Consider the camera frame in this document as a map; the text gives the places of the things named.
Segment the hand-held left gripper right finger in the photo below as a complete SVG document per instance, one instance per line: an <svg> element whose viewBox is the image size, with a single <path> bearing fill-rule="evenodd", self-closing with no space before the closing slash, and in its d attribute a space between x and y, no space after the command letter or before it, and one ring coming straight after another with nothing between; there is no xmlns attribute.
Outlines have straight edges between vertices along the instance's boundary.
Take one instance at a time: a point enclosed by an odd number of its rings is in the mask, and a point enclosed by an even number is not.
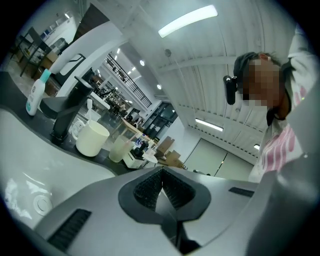
<svg viewBox="0 0 320 256"><path fill-rule="evenodd" d="M186 238L202 249L236 220L258 186L253 182L207 176L177 167L170 169L204 185L210 192L211 201L204 213L196 220L183 223Z"/></svg>

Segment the pale green double panel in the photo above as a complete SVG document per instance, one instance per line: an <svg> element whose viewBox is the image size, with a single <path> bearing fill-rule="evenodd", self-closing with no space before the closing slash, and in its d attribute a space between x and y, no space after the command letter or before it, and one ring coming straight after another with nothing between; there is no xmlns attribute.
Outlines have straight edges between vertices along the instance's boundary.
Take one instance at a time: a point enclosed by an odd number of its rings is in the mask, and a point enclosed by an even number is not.
<svg viewBox="0 0 320 256"><path fill-rule="evenodd" d="M240 181L247 181L253 168L247 161L204 139L199 140L184 165L189 171Z"/></svg>

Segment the white box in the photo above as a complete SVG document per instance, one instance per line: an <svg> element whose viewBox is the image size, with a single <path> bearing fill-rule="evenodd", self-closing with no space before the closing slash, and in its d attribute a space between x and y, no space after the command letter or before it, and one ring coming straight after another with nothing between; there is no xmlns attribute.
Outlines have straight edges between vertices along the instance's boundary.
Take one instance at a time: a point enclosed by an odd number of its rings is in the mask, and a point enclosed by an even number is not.
<svg viewBox="0 0 320 256"><path fill-rule="evenodd" d="M134 154L134 149L132 149L123 157L123 161L129 169L139 169L140 166L142 166L146 162L146 160L143 157L136 158Z"/></svg>

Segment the white sink basin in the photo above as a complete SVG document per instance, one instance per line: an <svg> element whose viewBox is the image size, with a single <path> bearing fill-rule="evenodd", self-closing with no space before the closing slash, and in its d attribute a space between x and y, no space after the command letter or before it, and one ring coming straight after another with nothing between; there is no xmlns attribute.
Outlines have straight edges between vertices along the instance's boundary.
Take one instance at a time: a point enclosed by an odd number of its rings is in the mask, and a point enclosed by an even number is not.
<svg viewBox="0 0 320 256"><path fill-rule="evenodd" d="M0 109L0 198L14 219L33 229L44 217L34 209L36 196L48 197L54 208L87 185L114 176L49 144Z"/></svg>

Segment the sink drain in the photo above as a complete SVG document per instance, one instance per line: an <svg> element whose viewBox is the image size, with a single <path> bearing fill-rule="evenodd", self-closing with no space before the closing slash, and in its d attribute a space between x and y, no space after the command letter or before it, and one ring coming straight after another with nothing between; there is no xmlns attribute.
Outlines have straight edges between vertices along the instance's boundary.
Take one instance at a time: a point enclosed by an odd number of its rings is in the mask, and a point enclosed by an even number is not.
<svg viewBox="0 0 320 256"><path fill-rule="evenodd" d="M33 200L33 207L39 215L45 216L53 209L53 204L48 197L37 195Z"/></svg>

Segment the cardboard box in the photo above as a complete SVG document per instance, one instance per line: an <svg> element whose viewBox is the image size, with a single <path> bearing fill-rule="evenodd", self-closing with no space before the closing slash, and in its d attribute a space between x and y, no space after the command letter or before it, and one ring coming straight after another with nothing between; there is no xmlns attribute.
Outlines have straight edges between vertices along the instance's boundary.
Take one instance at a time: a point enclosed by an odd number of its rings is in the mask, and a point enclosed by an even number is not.
<svg viewBox="0 0 320 256"><path fill-rule="evenodd" d="M168 149L171 147L171 145L174 143L174 139L170 136L167 136L162 143L160 143L156 149L155 157L161 158L165 155L165 153L168 151Z"/></svg>
<svg viewBox="0 0 320 256"><path fill-rule="evenodd" d="M183 168L184 163L180 161L180 154L178 152L176 152L175 150L173 151L169 151L166 154L166 160L165 163L167 166L170 167L177 167L177 168Z"/></svg>

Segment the translucent green cup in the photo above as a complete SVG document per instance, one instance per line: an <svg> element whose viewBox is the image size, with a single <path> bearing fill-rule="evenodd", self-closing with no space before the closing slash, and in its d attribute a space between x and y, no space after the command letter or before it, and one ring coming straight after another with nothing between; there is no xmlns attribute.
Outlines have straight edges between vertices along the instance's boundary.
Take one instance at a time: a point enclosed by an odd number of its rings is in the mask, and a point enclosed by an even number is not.
<svg viewBox="0 0 320 256"><path fill-rule="evenodd" d="M134 142L119 135L109 152L109 159L114 163L120 162L134 147Z"/></svg>

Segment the black handheld device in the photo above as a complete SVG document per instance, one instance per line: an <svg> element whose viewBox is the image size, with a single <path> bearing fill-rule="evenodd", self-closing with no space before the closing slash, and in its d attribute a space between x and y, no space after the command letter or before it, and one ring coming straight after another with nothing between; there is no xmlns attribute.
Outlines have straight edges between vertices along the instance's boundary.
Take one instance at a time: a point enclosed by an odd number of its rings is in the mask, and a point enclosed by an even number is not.
<svg viewBox="0 0 320 256"><path fill-rule="evenodd" d="M134 149L134 155L135 157L138 159L138 158L142 158L143 157L143 154L144 154L144 150L145 148L147 148L149 146L149 143L147 141L142 141L140 146L139 147L136 147Z"/></svg>

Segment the white t-shirt pink print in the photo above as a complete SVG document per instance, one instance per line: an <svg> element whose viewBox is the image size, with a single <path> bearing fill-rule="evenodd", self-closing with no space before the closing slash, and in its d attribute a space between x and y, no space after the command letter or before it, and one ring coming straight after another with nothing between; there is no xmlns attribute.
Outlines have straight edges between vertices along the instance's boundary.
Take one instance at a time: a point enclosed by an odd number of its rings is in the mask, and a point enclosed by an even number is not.
<svg viewBox="0 0 320 256"><path fill-rule="evenodd" d="M288 62L282 66L285 77L289 110L293 111L320 82L320 60L303 31L297 25L288 53ZM267 111L267 129L260 144L258 159L248 181L259 183L264 173L279 171L283 165L300 157L301 145L286 118L280 118L277 108Z"/></svg>

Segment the white toothbrush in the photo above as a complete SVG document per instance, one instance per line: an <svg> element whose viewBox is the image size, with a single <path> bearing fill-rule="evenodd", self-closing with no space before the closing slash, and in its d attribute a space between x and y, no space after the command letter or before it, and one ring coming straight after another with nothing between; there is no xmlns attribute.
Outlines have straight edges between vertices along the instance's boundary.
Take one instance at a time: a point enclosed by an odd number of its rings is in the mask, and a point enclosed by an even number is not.
<svg viewBox="0 0 320 256"><path fill-rule="evenodd" d="M93 107L93 101L91 98L88 98L87 99L87 113L86 113L88 123L90 123L92 121L92 107Z"/></svg>

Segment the black faucet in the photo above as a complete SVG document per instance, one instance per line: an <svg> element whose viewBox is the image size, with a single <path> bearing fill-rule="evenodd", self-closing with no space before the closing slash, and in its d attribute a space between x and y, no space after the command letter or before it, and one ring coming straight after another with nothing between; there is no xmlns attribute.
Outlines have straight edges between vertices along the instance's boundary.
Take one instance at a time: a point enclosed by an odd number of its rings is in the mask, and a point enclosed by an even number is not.
<svg viewBox="0 0 320 256"><path fill-rule="evenodd" d="M75 76L76 85L69 95L47 97L41 100L40 109L43 114L55 120L50 135L54 141L63 142L68 136L69 128L77 113L93 92L94 88L81 77Z"/></svg>

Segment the black metal railing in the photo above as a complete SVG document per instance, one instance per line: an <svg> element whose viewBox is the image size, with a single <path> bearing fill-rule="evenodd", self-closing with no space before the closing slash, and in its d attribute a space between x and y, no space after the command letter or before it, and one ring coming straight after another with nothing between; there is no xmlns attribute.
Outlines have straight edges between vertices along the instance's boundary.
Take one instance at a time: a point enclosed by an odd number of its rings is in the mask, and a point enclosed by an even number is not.
<svg viewBox="0 0 320 256"><path fill-rule="evenodd" d="M149 98L142 92L142 90L136 85L136 83L130 78L110 53L104 59L104 62L146 108L152 105Z"/></svg>

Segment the white lotion bottle teal cap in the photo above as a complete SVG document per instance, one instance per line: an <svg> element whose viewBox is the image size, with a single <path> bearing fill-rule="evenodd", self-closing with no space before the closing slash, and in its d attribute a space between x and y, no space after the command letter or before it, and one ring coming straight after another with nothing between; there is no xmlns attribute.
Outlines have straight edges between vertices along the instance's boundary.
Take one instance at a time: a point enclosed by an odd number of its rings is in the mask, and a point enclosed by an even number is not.
<svg viewBox="0 0 320 256"><path fill-rule="evenodd" d="M51 71L45 69L41 74L40 78L38 78L32 85L31 91L27 97L27 102L25 105L26 112L30 116L34 116L37 112L38 107L40 106L45 92L46 82L49 79L50 75Z"/></svg>

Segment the white staircase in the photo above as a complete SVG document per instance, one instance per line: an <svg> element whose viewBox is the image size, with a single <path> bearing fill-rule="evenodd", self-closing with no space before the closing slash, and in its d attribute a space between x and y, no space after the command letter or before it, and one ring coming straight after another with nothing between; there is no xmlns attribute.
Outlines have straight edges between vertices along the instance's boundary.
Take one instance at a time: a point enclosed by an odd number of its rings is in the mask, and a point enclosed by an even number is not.
<svg viewBox="0 0 320 256"><path fill-rule="evenodd" d="M89 70L96 70L113 49L120 47L128 41L113 23L107 21L72 43L50 67L52 74L57 74L76 54L82 54L84 61L71 73L57 92L57 97L67 96L77 83L75 77L82 78Z"/></svg>

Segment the black metal rack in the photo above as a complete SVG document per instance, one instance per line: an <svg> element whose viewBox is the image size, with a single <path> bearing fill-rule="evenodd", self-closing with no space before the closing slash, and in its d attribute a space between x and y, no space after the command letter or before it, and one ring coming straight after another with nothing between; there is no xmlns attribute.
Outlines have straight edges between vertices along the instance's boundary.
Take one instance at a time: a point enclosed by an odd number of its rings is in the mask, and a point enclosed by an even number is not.
<svg viewBox="0 0 320 256"><path fill-rule="evenodd" d="M19 63L21 63L23 59L26 59L19 76L21 77L24 74L28 65L32 65L35 67L34 73L31 75L32 78L35 77L45 57L51 52L51 48L44 42L33 27L31 27L23 37L20 37L16 50L22 54L18 61Z"/></svg>

